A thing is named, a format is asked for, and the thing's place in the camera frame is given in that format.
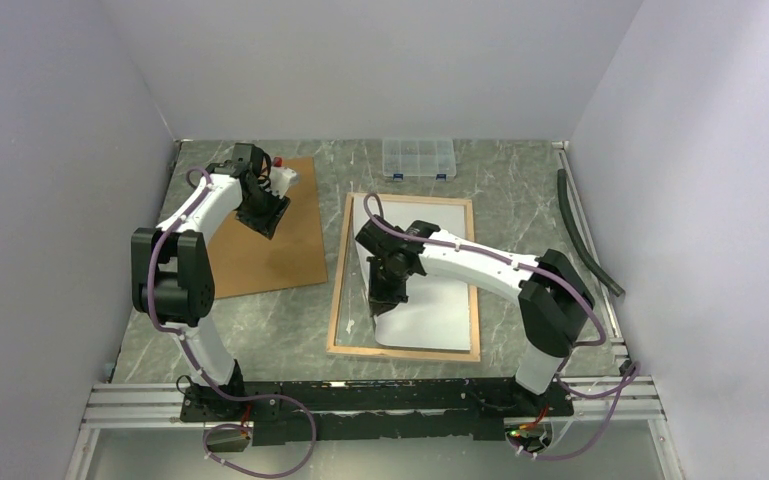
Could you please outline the brown backing board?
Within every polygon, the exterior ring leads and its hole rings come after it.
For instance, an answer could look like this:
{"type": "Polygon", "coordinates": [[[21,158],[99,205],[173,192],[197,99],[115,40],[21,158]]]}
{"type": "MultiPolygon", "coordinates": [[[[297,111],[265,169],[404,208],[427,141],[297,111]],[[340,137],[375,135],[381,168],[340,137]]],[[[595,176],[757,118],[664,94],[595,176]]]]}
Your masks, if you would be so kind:
{"type": "Polygon", "coordinates": [[[290,158],[283,164],[300,174],[291,203],[272,238],[247,228],[233,214],[207,245],[215,297],[227,299],[327,281],[314,160],[290,158]]]}

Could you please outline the printed photo poster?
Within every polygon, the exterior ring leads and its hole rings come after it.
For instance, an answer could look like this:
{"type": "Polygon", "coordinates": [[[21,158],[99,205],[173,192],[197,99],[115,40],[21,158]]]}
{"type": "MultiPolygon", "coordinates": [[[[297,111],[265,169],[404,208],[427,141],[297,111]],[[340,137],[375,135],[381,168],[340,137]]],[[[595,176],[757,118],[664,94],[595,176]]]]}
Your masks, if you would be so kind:
{"type": "MultiPolygon", "coordinates": [[[[407,229],[415,220],[435,224],[468,238],[464,202],[408,201],[399,196],[381,197],[384,219],[407,229]]],[[[468,352],[471,319],[467,284],[439,276],[412,275],[406,284],[408,301],[372,317],[374,342],[382,347],[468,352]]]]}

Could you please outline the white wooden picture frame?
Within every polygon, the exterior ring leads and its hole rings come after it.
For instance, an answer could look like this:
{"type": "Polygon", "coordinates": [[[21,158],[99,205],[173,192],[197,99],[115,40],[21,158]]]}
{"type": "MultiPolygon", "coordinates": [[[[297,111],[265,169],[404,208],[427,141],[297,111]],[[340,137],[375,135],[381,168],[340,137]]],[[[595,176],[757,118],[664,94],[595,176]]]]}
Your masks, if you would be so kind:
{"type": "Polygon", "coordinates": [[[383,195],[401,196],[408,201],[429,201],[431,203],[464,202],[467,207],[467,214],[471,216],[467,221],[469,237],[465,240],[473,240],[474,238],[473,205],[469,199],[381,194],[376,199],[368,200],[363,193],[355,192],[348,194],[327,334],[327,352],[330,354],[367,358],[465,363],[480,362],[478,293],[476,287],[468,284],[471,319],[470,351],[454,352],[388,348],[379,346],[374,342],[373,316],[370,313],[367,301],[369,265],[366,259],[370,253],[356,242],[355,236],[368,221],[370,214],[378,211],[384,213],[381,200],[383,195]]]}

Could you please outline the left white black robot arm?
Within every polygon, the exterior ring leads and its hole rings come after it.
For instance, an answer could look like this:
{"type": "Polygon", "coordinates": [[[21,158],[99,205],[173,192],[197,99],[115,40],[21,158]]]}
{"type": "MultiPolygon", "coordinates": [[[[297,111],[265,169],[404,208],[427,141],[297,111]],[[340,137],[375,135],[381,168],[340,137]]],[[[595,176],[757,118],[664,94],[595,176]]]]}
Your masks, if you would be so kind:
{"type": "Polygon", "coordinates": [[[223,420],[246,406],[239,363],[224,345],[210,313],[216,286],[207,251],[228,215],[267,239],[287,211],[300,176],[251,143],[229,159],[187,170],[193,191],[169,217],[131,236],[134,308],[178,345],[195,391],[209,389],[207,407],[223,420]]]}

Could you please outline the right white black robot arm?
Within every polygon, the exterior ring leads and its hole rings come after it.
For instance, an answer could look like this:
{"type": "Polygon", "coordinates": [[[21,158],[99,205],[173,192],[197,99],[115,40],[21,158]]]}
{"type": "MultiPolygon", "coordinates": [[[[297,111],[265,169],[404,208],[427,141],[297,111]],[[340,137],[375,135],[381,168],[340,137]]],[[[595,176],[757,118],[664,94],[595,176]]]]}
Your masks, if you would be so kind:
{"type": "Polygon", "coordinates": [[[367,301],[375,316],[408,303],[414,276],[459,281],[518,306],[526,344],[509,392],[521,414],[535,414],[546,405],[549,385],[585,323],[599,321],[591,293],[556,250],[540,256],[509,253],[421,220],[402,230],[379,215],[367,220],[354,239],[367,253],[367,301]]]}

